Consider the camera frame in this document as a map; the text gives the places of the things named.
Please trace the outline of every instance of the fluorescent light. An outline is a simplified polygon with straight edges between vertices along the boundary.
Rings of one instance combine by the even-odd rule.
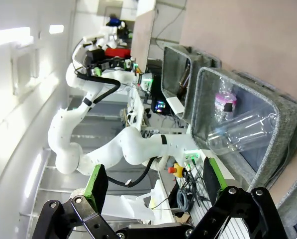
[[[6,30],[0,30],[0,45],[19,41],[27,40],[30,37],[30,27],[19,27]]]
[[[30,196],[30,193],[31,193],[31,190],[33,187],[33,183],[37,176],[41,161],[42,161],[42,156],[41,156],[41,154],[38,154],[38,156],[36,157],[34,164],[32,166],[31,172],[29,174],[27,184],[25,185],[24,195],[26,196],[26,198],[28,198]]]
[[[57,34],[62,33],[64,31],[64,25],[50,25],[49,33]]]

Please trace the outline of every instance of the gray basket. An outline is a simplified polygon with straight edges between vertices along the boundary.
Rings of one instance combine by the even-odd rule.
[[[162,70],[162,92],[166,98],[176,97],[179,90],[179,81],[185,71],[186,61],[190,61],[190,80],[187,88],[187,96],[182,104],[185,110],[178,117],[191,123],[194,94],[198,71],[201,67],[221,67],[220,59],[192,47],[181,45],[165,46]]]
[[[196,81],[191,120],[191,134],[201,149],[207,148],[205,142],[213,129],[214,100],[219,89],[220,77],[235,86],[234,91],[237,91],[234,92],[237,95],[235,113],[242,114],[249,109],[267,104],[277,115],[275,130],[268,147],[245,154],[232,152],[218,157],[243,188],[251,190],[255,187],[266,187],[286,158],[297,128],[297,104],[233,72],[202,67]],[[240,108],[242,105],[246,105],[249,109]]]

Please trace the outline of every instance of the black band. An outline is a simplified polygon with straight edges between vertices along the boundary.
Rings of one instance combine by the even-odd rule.
[[[161,134],[160,137],[162,138],[162,144],[167,144],[166,136]]]
[[[92,105],[92,101],[90,101],[88,98],[84,98],[83,102],[84,102],[87,106],[91,106],[91,105]]]

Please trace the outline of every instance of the water bottle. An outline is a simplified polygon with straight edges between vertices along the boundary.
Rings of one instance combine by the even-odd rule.
[[[210,132],[207,145],[217,155],[269,145],[277,116],[269,107],[246,112]]]
[[[214,119],[216,123],[222,123],[232,119],[237,98],[232,94],[233,84],[220,77],[219,92],[215,95]]]

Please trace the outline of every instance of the bolt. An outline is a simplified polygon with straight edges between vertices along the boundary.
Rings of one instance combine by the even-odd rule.
[[[262,190],[259,189],[259,190],[256,191],[256,194],[257,194],[258,196],[262,196],[263,192],[262,192]]]
[[[185,236],[186,237],[189,237],[190,234],[193,232],[193,229],[188,229],[186,232],[185,232]]]
[[[57,205],[56,203],[51,203],[50,208],[55,208],[56,205]]]
[[[235,190],[234,188],[230,188],[228,191],[230,194],[236,194],[237,190]]]
[[[125,239],[125,235],[123,233],[118,233],[117,236],[120,238],[120,239]]]
[[[80,203],[81,201],[82,201],[82,198],[76,198],[76,199],[75,199],[75,202],[76,202],[76,203]]]

